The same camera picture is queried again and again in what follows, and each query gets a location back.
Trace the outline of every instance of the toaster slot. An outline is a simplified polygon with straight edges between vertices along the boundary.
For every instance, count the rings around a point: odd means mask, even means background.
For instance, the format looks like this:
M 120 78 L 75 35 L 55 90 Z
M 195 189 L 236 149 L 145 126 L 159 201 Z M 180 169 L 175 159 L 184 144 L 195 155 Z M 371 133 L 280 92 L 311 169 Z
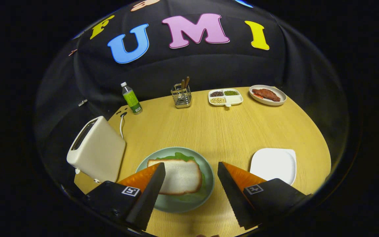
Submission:
M 84 129 L 81 131 L 81 133 L 78 135 L 77 140 L 75 141 L 74 145 L 71 147 L 71 150 L 77 150 L 81 143 L 83 142 L 84 138 L 92 128 L 92 126 L 96 123 L 97 119 L 91 121 Z

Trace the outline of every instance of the letter m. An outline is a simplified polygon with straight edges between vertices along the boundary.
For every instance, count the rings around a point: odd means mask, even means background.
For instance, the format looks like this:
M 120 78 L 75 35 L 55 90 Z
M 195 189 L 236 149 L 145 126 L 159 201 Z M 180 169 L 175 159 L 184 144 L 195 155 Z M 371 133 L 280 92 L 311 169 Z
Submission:
M 172 36 L 170 48 L 182 48 L 190 43 L 184 39 L 185 33 L 195 43 L 200 43 L 204 31 L 207 31 L 206 42 L 209 43 L 227 43 L 229 38 L 224 35 L 223 28 L 220 24 L 221 16 L 218 14 L 206 13 L 200 15 L 197 24 L 190 22 L 181 15 L 166 18 L 162 23 L 167 24 Z

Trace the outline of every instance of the bread slice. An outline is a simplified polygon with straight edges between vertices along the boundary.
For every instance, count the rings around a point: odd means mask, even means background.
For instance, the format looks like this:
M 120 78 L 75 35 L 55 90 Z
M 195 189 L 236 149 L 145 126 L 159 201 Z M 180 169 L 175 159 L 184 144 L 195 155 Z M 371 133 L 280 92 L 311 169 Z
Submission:
M 164 162 L 166 175 L 159 192 L 161 195 L 184 195 L 198 192 L 201 188 L 201 170 L 194 160 L 149 160 L 147 167 Z

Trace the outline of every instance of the plate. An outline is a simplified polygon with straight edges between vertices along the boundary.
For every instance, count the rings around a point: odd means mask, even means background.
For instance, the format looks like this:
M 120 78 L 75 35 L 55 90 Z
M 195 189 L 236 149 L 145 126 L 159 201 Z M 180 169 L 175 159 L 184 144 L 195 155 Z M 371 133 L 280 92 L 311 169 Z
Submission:
M 226 91 L 236 92 L 237 95 L 225 95 L 224 93 Z M 214 92 L 222 92 L 223 96 L 210 96 Z M 217 104 L 212 103 L 211 99 L 214 99 L 214 98 L 222 98 L 222 99 L 224 99 L 225 103 L 217 103 Z M 239 105 L 243 101 L 241 93 L 239 93 L 238 90 L 231 89 L 231 88 L 211 90 L 211 91 L 209 91 L 208 99 L 209 99 L 209 103 L 214 105 L 214 106 L 225 105 L 226 107 L 231 107 L 232 105 Z
M 271 90 L 272 92 L 274 92 L 276 94 L 276 96 L 280 97 L 280 101 L 279 102 L 276 102 L 276 101 L 272 101 L 271 99 L 266 99 L 266 98 L 263 98 L 261 99 L 260 97 L 256 96 L 254 93 L 252 93 L 252 90 L 253 89 L 268 89 L 268 90 Z M 252 87 L 249 88 L 249 94 L 258 102 L 261 102 L 265 105 L 273 105 L 273 106 L 278 106 L 278 105 L 282 105 L 285 103 L 286 99 L 287 99 L 287 96 L 286 94 L 284 94 L 281 90 L 277 89 L 277 88 L 274 88 L 274 87 L 269 87 L 269 86 L 265 86 L 265 85 L 254 85 Z
M 195 161 L 200 166 L 201 172 L 204 174 L 206 186 L 205 190 L 201 189 L 195 194 L 186 194 L 182 196 L 158 195 L 155 203 L 155 209 L 167 213 L 183 213 L 200 207 L 209 199 L 213 192 L 213 187 L 215 186 L 215 176 L 213 175 L 211 165 L 198 152 L 185 147 L 168 147 L 152 153 L 141 162 L 136 172 L 147 168 L 147 161 L 149 159 L 174 156 L 175 152 L 181 152 L 185 156 L 194 157 Z
M 279 178 L 292 185 L 296 178 L 296 153 L 278 148 L 258 150 L 252 157 L 249 172 L 267 181 Z

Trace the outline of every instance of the round table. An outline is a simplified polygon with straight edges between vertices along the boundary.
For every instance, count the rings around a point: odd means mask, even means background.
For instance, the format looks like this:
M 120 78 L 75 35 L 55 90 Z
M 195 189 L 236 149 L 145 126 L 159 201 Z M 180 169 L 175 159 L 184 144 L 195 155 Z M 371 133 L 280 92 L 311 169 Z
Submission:
M 146 232 L 156 236 L 220 237 L 245 233 L 239 227 L 217 177 L 218 162 L 249 170 L 253 154 L 262 148 L 287 148 L 296 152 L 296 179 L 293 187 L 308 195 L 324 183 L 331 167 L 324 137 L 310 117 L 289 97 L 281 106 L 255 101 L 249 87 L 237 89 L 243 102 L 230 108 L 213 106 L 208 92 L 192 92 L 192 104 L 177 109 L 172 96 L 142 101 L 143 112 L 132 114 L 125 105 L 109 124 L 118 132 L 120 114 L 127 111 L 122 133 L 126 148 L 118 180 L 135 173 L 140 162 L 165 147 L 187 147 L 203 155 L 213 167 L 215 187 L 201 207 L 187 213 L 164 213 L 154 209 Z M 83 172 L 75 184 L 87 194 L 99 184 Z

